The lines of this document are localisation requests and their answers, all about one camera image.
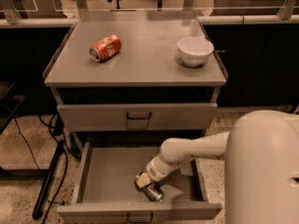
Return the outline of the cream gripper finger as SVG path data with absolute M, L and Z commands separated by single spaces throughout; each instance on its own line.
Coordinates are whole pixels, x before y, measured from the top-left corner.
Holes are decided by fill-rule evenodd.
M 140 173 L 136 176 L 135 182 L 137 186 L 141 189 L 149 185 L 151 183 L 151 179 L 147 173 Z

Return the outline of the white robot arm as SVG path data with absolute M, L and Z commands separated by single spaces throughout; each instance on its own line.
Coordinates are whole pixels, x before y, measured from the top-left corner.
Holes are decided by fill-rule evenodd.
M 196 158 L 225 159 L 226 224 L 299 224 L 298 115 L 254 111 L 229 132 L 169 138 L 135 183 L 160 201 L 156 183 Z

